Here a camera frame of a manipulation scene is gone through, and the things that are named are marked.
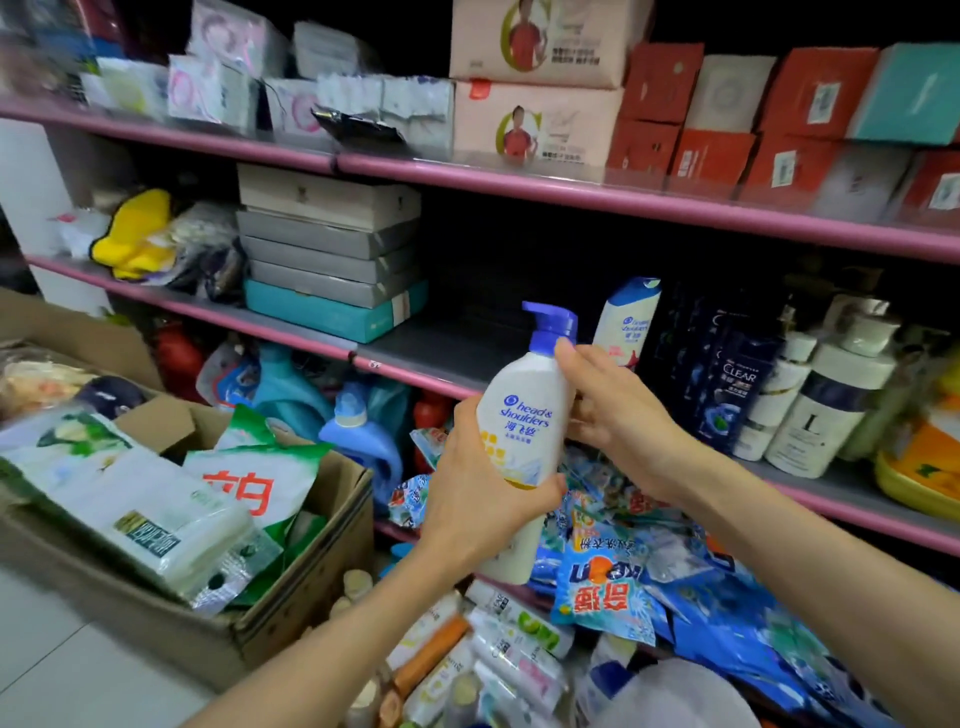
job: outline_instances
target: right hand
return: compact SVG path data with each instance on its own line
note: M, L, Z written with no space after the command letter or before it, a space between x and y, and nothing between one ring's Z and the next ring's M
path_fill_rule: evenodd
M716 452L684 432L639 377L600 347L559 339L557 363L583 395L567 437L601 449L644 493L681 507Z

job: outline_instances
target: shampoo bottle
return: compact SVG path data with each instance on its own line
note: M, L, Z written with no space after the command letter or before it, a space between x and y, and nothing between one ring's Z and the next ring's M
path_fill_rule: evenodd
M557 340L575 341L577 317L565 308L523 303L537 317L530 351L493 378L477 405L477 424L493 464L512 485L531 489L557 472L564 453L573 387L553 358ZM537 558L543 518L530 521L480 571L495 581L523 584Z
M593 344L613 357L617 366L636 366L660 300L660 279L628 280L607 299Z

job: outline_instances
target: blue detergent bottle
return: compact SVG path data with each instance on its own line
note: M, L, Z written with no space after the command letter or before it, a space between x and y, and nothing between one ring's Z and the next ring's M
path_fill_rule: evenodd
M363 401L350 391L337 395L334 417L320 430L320 439L373 471L373 503L385 510L403 479L403 463L390 433L367 419Z
M324 423L333 419L330 402L294 368L291 350L269 341L260 342L260 385L251 407L288 424L311 442L316 442Z

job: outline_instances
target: white shampoo bottle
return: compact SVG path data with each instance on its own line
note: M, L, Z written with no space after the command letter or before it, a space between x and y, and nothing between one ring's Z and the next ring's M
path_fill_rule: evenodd
M523 310L537 316L530 351L493 378L477 405L477 423L500 474L517 488L533 489L557 472L564 453L574 391L553 349L562 337L576 341L577 317L545 303L524 302ZM543 518L527 523L480 572L504 584L526 583L542 529Z

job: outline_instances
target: bottle cap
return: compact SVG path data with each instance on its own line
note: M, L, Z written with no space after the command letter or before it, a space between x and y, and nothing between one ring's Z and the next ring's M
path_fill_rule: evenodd
M333 417L340 427L359 427L367 423L367 407L353 392L341 392L337 395Z
M373 588L373 577L363 570L351 569L344 572L344 596L351 602L356 601Z
M530 351L553 356L557 339L577 341L577 314L549 303L523 302L523 310L537 317L537 330L530 337Z
M780 355L788 361L805 362L817 347L817 337L801 331L787 331L784 334L786 346Z

